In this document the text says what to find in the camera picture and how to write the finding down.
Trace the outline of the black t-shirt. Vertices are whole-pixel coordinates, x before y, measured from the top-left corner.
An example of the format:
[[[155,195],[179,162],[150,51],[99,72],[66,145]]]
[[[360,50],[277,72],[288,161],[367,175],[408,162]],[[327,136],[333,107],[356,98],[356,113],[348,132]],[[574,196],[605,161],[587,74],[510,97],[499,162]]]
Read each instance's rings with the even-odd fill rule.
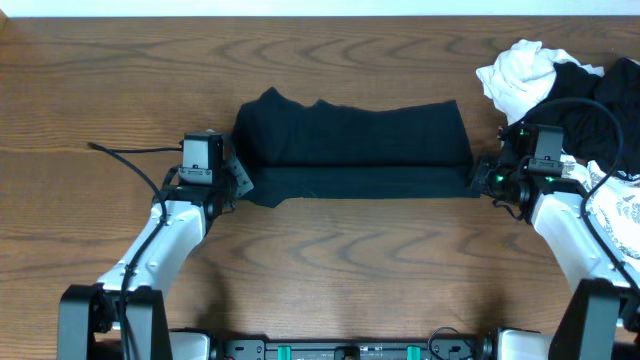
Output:
[[[304,106],[270,88],[238,111],[232,139],[254,184],[245,198],[476,198],[456,102],[368,111]]]

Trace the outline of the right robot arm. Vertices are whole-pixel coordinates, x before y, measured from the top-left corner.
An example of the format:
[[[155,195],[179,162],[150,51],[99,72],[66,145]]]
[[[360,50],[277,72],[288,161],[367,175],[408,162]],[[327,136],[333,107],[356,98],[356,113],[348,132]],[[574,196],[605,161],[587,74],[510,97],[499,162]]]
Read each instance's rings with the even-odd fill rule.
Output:
[[[481,340],[478,359],[636,359],[639,342],[616,331],[639,331],[639,273],[586,211],[582,184],[563,177],[563,131],[512,125],[499,135],[499,155],[485,155],[470,185],[523,220],[545,240],[572,297],[554,335],[500,328]]]

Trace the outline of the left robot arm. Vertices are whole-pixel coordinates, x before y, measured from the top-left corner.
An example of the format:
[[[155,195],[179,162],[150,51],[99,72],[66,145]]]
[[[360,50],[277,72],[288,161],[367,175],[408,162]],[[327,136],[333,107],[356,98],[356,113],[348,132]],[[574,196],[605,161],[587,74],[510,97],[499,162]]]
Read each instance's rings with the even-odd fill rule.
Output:
[[[154,196],[149,219],[123,257],[93,285],[71,285],[59,303],[60,359],[221,359],[204,330],[172,330],[165,299],[214,221],[254,187],[230,136],[185,135],[181,164]]]

